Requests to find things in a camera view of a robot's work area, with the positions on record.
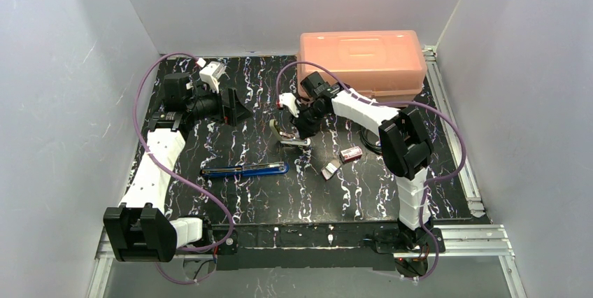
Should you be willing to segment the beige stapler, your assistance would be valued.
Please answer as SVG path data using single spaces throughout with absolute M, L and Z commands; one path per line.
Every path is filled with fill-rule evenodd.
M 275 138 L 279 141 L 280 144 L 285 146 L 297 146 L 301 148 L 309 148 L 311 145 L 310 139 L 300 139 L 294 134 L 288 134 L 284 132 L 278 125 L 276 119 L 271 119 L 269 121 L 269 127 L 272 131 L 272 134 Z

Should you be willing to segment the red staples box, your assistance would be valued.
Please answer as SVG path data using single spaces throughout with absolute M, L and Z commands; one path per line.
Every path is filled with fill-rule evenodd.
M 343 163 L 348 163 L 360 159 L 363 150 L 359 146 L 353 146 L 340 151 L 340 159 Z

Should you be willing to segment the blue stapler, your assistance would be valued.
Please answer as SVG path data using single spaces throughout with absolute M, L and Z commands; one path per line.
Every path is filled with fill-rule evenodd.
M 230 176 L 273 176 L 287 173 L 289 165 L 285 162 L 264 164 L 244 164 L 218 168 L 206 168 L 200 171 L 203 178 L 226 178 Z

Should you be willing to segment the cardboard staples tray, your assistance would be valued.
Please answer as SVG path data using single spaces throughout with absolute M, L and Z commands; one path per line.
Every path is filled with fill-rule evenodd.
M 342 162 L 339 159 L 333 159 L 332 161 L 328 162 L 321 170 L 321 176 L 325 180 L 330 180 L 337 171 L 341 168 Z

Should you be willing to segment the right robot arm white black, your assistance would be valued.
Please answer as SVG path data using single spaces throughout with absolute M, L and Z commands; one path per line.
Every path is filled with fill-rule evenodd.
M 386 168 L 395 176 L 399 199 L 398 242 L 405 248 L 424 247 L 431 229 L 427 204 L 428 167 L 434 147 L 416 111 L 382 106 L 351 87 L 331 85 L 318 73 L 302 82 L 311 101 L 300 102 L 292 93 L 278 97 L 279 108 L 291 114 L 298 135 L 316 135 L 328 115 L 351 120 L 375 134 Z

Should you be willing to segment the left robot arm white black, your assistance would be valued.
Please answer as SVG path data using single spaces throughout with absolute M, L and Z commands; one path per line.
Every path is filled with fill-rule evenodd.
M 131 185 L 116 207 L 108 207 L 103 224 L 115 258 L 121 262 L 169 262 L 177 249 L 200 241 L 203 220 L 197 216 L 169 220 L 164 202 L 173 170 L 189 132 L 211 118 L 236 126 L 251 116 L 236 90 L 219 88 L 218 73 L 164 77 L 163 109 L 148 123 L 147 148 Z

